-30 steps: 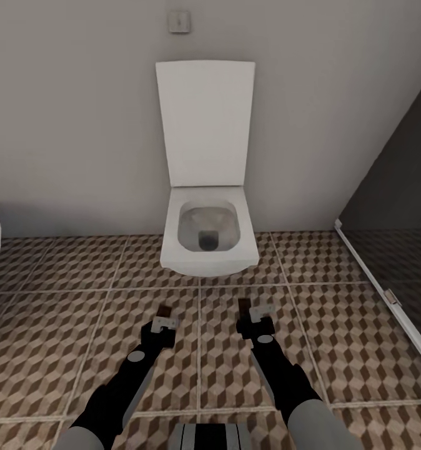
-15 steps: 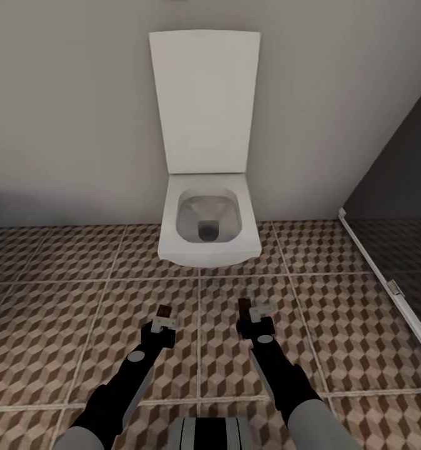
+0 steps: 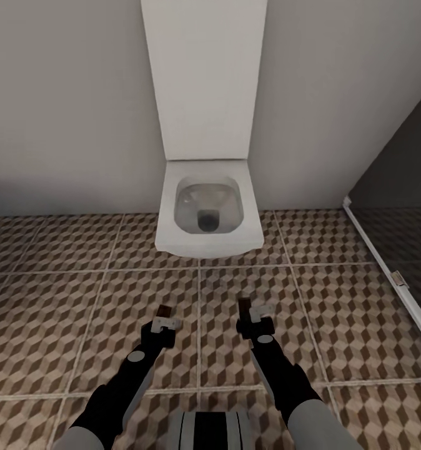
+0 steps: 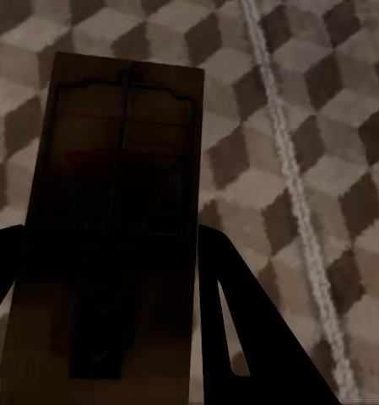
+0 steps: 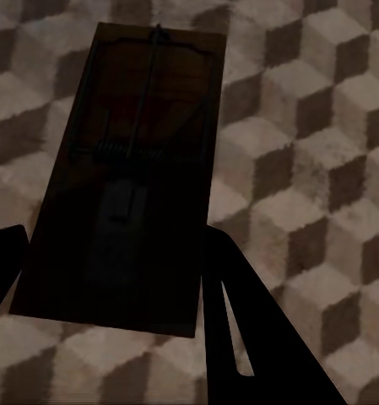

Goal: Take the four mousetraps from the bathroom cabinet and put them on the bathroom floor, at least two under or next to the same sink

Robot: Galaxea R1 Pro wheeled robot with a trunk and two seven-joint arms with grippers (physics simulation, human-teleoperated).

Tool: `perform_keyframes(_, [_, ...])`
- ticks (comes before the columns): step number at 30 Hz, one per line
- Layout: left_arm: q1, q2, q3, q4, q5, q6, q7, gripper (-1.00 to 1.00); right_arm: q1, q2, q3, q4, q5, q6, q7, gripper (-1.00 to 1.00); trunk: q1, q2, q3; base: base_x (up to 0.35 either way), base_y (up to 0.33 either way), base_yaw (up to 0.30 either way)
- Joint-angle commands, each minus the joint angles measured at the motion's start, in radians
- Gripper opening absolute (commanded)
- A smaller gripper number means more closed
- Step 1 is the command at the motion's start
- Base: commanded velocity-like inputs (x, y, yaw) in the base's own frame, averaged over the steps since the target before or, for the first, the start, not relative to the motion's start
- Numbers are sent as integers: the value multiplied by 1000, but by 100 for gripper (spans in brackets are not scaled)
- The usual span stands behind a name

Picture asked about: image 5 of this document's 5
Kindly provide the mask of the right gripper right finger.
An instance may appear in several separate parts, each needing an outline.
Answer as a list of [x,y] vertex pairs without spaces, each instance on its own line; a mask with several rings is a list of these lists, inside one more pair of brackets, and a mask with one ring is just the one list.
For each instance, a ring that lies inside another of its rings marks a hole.
[[[201,226],[208,405],[348,405],[237,244]],[[238,373],[222,284],[255,376]]]

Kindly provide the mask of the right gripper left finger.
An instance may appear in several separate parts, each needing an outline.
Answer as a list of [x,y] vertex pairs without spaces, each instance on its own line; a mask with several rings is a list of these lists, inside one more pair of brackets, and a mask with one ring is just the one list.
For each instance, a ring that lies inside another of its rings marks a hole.
[[22,224],[0,229],[0,305],[22,270],[29,245]]

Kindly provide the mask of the mousetrap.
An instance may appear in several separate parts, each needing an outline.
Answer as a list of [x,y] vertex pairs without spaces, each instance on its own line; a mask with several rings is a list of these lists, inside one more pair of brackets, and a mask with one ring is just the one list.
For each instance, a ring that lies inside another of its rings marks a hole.
[[227,36],[98,23],[10,315],[195,338]]

